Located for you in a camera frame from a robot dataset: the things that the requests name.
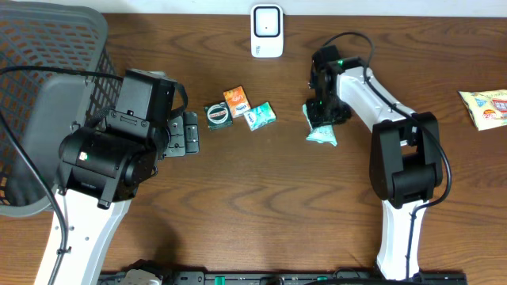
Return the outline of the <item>teal wipes pouch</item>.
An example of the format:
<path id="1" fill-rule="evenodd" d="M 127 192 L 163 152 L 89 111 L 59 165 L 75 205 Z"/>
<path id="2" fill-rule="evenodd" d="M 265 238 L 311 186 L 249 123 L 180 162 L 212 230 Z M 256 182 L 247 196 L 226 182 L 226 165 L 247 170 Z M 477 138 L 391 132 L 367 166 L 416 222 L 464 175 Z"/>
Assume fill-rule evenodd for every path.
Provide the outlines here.
<path id="1" fill-rule="evenodd" d="M 302 110 L 310 127 L 310 133 L 306 137 L 306 140 L 320 144 L 329 143 L 332 146 L 337 146 L 337 140 L 334 134 L 333 127 L 331 125 L 326 125 L 322 127 L 312 127 L 309 116 L 307 114 L 307 106 L 303 105 Z"/>

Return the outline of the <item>dark green round-label box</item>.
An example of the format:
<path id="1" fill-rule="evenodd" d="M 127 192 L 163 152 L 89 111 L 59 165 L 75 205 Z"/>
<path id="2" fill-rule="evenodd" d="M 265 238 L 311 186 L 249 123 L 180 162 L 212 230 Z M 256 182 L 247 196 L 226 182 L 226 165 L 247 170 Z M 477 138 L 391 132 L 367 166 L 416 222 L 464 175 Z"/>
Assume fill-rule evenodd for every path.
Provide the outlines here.
<path id="1" fill-rule="evenodd" d="M 233 125 L 231 111 L 225 101 L 204 107 L 208 128 L 211 131 Z"/>

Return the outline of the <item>small teal tissue pack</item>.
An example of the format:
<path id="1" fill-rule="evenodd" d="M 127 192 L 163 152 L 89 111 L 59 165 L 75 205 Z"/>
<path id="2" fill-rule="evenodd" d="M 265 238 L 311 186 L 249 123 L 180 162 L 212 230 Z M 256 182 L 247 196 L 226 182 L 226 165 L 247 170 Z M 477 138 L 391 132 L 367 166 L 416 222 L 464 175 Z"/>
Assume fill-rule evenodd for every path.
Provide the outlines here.
<path id="1" fill-rule="evenodd" d="M 265 102 L 255 108 L 246 111 L 244 114 L 246 122 L 251 131 L 255 131 L 266 124 L 270 124 L 276 120 L 276 114 L 269 102 Z"/>

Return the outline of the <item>orange small tissue pack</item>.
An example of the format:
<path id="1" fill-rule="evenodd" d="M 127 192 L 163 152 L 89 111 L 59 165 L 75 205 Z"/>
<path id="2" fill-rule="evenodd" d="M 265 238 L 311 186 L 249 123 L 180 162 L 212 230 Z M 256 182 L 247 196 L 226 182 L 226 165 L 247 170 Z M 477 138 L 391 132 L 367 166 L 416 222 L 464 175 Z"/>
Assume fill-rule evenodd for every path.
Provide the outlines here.
<path id="1" fill-rule="evenodd" d="M 224 91 L 223 95 L 233 118 L 240 117 L 251 109 L 242 86 Z"/>

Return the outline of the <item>yellow wet wipes pack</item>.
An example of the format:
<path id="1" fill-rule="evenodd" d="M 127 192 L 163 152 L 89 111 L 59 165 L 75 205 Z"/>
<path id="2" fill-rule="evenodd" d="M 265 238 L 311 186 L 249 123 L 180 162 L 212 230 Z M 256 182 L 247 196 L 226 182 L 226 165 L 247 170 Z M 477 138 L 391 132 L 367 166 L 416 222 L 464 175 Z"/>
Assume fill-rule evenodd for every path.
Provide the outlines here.
<path id="1" fill-rule="evenodd" d="M 459 96 L 479 131 L 506 125 L 506 90 L 459 91 Z"/>

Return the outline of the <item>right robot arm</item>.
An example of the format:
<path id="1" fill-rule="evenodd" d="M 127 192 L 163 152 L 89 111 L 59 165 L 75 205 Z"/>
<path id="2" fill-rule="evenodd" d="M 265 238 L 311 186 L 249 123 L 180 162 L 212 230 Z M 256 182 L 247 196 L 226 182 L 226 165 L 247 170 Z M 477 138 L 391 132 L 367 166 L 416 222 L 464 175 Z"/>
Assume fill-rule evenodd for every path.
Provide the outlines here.
<path id="1" fill-rule="evenodd" d="M 383 209 L 376 266 L 385 279 L 414 279 L 422 220 L 443 180 L 436 117 L 396 100 L 359 57 L 313 58 L 309 86 L 312 127 L 343 124 L 357 114 L 372 133 L 369 179 Z"/>

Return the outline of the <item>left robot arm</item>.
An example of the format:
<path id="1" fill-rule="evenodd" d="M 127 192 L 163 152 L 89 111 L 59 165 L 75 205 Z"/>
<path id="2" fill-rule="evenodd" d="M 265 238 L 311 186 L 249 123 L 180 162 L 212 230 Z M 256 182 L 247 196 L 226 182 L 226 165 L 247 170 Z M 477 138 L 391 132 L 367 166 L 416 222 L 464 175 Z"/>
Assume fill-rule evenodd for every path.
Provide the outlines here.
<path id="1" fill-rule="evenodd" d="M 104 122 L 105 130 L 82 127 L 60 145 L 54 189 L 62 216 L 53 218 L 37 284 L 95 284 L 140 184 L 161 160 L 199 150 L 195 112 L 111 110 Z"/>

